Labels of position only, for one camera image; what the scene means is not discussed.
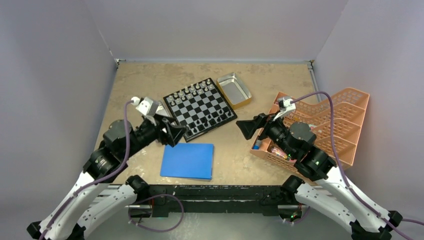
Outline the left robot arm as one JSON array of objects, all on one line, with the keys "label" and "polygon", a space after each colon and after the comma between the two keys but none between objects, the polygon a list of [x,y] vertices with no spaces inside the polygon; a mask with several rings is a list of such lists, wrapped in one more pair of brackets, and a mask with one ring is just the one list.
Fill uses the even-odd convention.
[{"label": "left robot arm", "polygon": [[103,134],[99,148],[83,166],[76,183],[60,205],[44,220],[27,227],[36,240],[84,240],[102,222],[126,205],[142,205],[167,194],[155,194],[140,176],[130,176],[124,184],[94,206],[92,202],[127,168],[129,157],[158,141],[174,147],[188,130],[173,125],[174,119],[157,116],[132,128],[127,120],[116,120]]}]

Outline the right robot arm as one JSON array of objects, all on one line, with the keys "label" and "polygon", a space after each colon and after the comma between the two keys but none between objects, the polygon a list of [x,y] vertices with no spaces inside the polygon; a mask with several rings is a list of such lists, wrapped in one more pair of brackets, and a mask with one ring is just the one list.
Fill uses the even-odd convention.
[{"label": "right robot arm", "polygon": [[294,122],[290,127],[281,118],[261,113],[252,120],[238,120],[236,125],[245,139],[261,129],[260,139],[271,139],[287,156],[295,160],[294,167],[305,178],[331,193],[317,190],[302,178],[291,175],[281,186],[280,196],[288,204],[295,201],[316,209],[343,226],[353,240],[390,240],[402,221],[397,211],[388,211],[376,204],[343,175],[343,169],[325,151],[315,146],[317,136],[308,124]]}]

